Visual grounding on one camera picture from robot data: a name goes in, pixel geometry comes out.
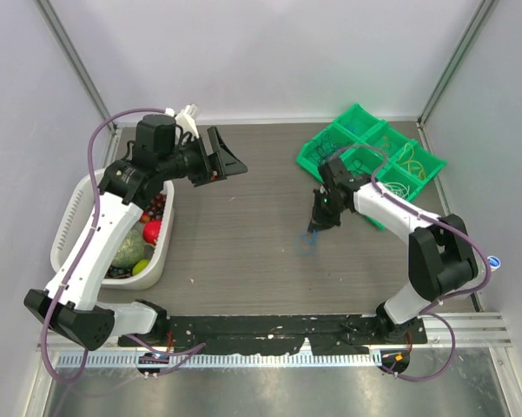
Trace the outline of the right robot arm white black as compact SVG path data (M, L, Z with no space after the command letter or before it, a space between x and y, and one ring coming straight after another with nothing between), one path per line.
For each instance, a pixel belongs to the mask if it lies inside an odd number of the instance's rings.
M374 175L353 175L336 157L319 167L307 232L340 226L348 210L373 218L407 245L407 283L376 309L375 333L386 343L402 337L413 319L447 296L465 295L479 266L466 225L457 215L439 216L393 194Z

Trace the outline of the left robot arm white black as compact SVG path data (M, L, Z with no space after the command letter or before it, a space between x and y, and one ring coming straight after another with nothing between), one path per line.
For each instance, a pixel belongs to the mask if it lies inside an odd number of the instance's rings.
M94 208L66 262L45 289L31 289L25 307L43 324L40 343L50 331L94 351L114 336L137 334L148 346L168 334L168 314L148 301L98 304L97 297L116 252L165 182L187 178L200 187L247 166L208 128L207 151L191 116L148 111L136 125L129 156L112 162L101 180L89 177Z

